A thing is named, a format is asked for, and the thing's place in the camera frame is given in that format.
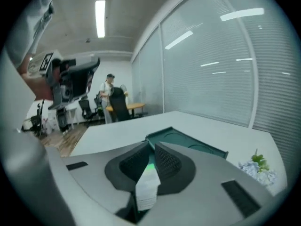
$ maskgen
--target wooden floor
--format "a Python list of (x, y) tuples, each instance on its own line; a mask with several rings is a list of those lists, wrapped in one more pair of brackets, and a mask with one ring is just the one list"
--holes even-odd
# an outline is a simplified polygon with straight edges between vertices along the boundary
[(55, 131), (41, 139), (41, 142), (44, 146), (54, 146), (57, 148), (61, 157), (68, 157), (86, 130), (87, 127), (84, 124), (74, 125), (74, 129), (70, 130), (67, 134), (63, 135), (61, 132)]

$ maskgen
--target black vent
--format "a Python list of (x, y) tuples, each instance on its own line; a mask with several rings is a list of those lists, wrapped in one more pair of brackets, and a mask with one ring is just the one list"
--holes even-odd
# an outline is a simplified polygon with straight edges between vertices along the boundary
[(235, 203), (239, 211), (246, 218), (260, 209), (258, 203), (238, 184), (237, 181), (222, 183), (229, 197)]

